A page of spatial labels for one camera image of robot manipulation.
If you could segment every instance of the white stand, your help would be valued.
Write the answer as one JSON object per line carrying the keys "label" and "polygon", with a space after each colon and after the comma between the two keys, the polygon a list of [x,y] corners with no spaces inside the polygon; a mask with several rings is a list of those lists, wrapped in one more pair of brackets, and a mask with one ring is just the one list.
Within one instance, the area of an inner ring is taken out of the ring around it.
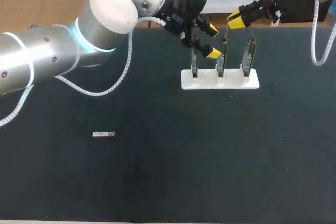
{"label": "white stand", "polygon": [[191,69],[181,72],[182,89],[258,89],[260,87],[257,71],[251,69],[249,77],[244,77],[242,66],[240,69],[225,69],[224,77],[218,77],[215,69],[199,69],[198,78],[193,78]]}

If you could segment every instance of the black mat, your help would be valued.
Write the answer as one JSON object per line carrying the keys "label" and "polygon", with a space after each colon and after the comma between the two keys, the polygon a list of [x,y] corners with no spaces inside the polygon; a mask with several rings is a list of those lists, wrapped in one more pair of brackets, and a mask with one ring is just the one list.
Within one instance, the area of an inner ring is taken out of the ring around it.
{"label": "black mat", "polygon": [[[57,80],[34,87],[0,129],[0,219],[336,221],[336,51],[317,68],[310,29],[254,33],[259,90],[181,90],[190,54],[162,29],[135,32],[129,75],[107,97]],[[239,66],[246,34],[230,34],[227,67]],[[319,54],[329,34],[319,29]],[[102,91],[126,54],[125,43],[69,78]],[[1,97],[1,117],[19,96]]]}

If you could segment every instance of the white cable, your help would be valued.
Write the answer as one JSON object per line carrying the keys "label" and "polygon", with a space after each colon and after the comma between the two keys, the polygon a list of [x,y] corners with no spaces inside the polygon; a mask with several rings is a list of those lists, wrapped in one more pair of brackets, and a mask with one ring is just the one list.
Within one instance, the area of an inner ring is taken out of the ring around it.
{"label": "white cable", "polygon": [[12,121],[17,115],[18,113],[20,112],[20,110],[22,109],[22,106],[23,104],[25,103],[29,93],[31,92],[32,88],[33,88],[34,85],[28,87],[25,89],[25,91],[23,92],[17,106],[15,107],[14,111],[8,116],[6,117],[5,119],[2,119],[0,121],[0,127],[6,125],[7,123],[9,123],[10,121]]}
{"label": "white cable", "polygon": [[[161,20],[159,18],[155,18],[155,17],[143,17],[143,18],[139,18],[138,22],[142,22],[142,21],[152,21],[152,22],[158,23],[161,26],[165,26],[166,25],[165,21],[163,21],[163,20]],[[111,88],[109,88],[108,90],[103,91],[103,92],[99,92],[99,93],[94,93],[94,92],[90,92],[90,91],[82,89],[81,87],[77,86],[76,84],[72,83],[71,81],[69,81],[68,79],[66,79],[66,78],[64,78],[62,76],[55,76],[55,78],[57,78],[58,80],[64,82],[65,84],[69,85],[70,87],[72,87],[73,89],[77,90],[78,92],[80,92],[82,94],[85,94],[85,95],[88,95],[88,96],[91,96],[91,97],[102,97],[104,95],[107,95],[107,94],[111,93],[124,80],[124,78],[125,78],[125,76],[126,76],[126,74],[128,72],[128,69],[130,67],[131,59],[132,59],[132,37],[133,37],[133,32],[130,32],[130,34],[129,34],[129,40],[128,40],[128,43],[129,43],[128,57],[127,57],[127,62],[126,62],[126,66],[124,68],[124,71],[122,72],[122,74],[121,74],[120,78],[118,79],[118,81]]]}
{"label": "white cable", "polygon": [[311,34],[311,59],[315,66],[321,66],[323,65],[326,60],[328,59],[330,50],[332,48],[332,44],[336,37],[336,24],[331,32],[326,50],[324,51],[324,55],[320,61],[316,60],[316,51],[315,51],[315,42],[316,42],[316,28],[317,28],[317,22],[319,17],[319,1],[315,0],[315,10],[314,10],[314,21],[313,21],[313,29]]}
{"label": "white cable", "polygon": [[[165,21],[159,19],[159,18],[154,18],[154,17],[144,17],[144,18],[140,18],[139,19],[139,22],[142,22],[142,21],[152,21],[152,22],[156,22],[158,23],[159,25],[161,26],[165,26],[166,23]],[[72,83],[71,81],[67,80],[66,78],[62,77],[62,76],[56,76],[55,78],[57,78],[58,80],[64,82],[65,84],[69,85],[70,87],[72,87],[73,89],[77,90],[78,92],[80,93],[83,93],[85,95],[89,95],[89,96],[92,96],[92,97],[101,97],[103,95],[107,95],[109,93],[111,93],[114,89],[116,89],[117,86],[120,85],[120,83],[123,81],[123,79],[125,78],[127,72],[128,72],[128,69],[130,67],[130,64],[131,64],[131,58],[132,58],[132,38],[133,38],[133,32],[130,32],[129,34],[129,40],[128,40],[128,43],[129,43],[129,46],[128,46],[128,57],[127,57],[127,62],[126,62],[126,66],[124,68],[124,71],[122,73],[122,75],[120,76],[119,80],[108,90],[104,91],[104,92],[100,92],[100,93],[93,93],[93,92],[90,92],[90,91],[86,91],[80,87],[78,87],[77,85],[75,85],[74,83]],[[1,120],[0,121],[0,127],[6,125],[7,123],[9,123],[10,121],[12,121],[17,115],[18,113],[20,112],[20,110],[22,109],[30,91],[32,90],[34,85],[28,87],[25,89],[25,91],[23,92],[16,108],[14,109],[14,111],[9,115],[7,116],[5,119]]]}

